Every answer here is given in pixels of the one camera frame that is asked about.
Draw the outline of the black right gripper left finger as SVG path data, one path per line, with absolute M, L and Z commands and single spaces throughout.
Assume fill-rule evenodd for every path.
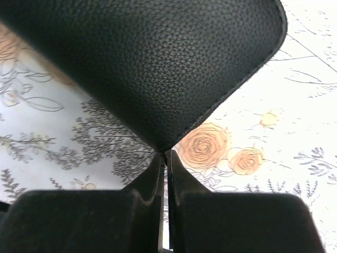
M 1 220 L 1 252 L 162 252 L 164 157 L 121 190 L 35 190 Z

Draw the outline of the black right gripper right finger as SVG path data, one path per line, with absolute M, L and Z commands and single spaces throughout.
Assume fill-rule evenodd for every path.
M 305 203 L 287 193 L 213 192 L 167 152 L 174 252 L 324 252 Z

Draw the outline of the black zippered tool case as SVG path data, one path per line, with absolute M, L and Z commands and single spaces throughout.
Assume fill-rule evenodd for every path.
M 158 152 L 279 50 L 280 1 L 1 1 L 1 21 Z

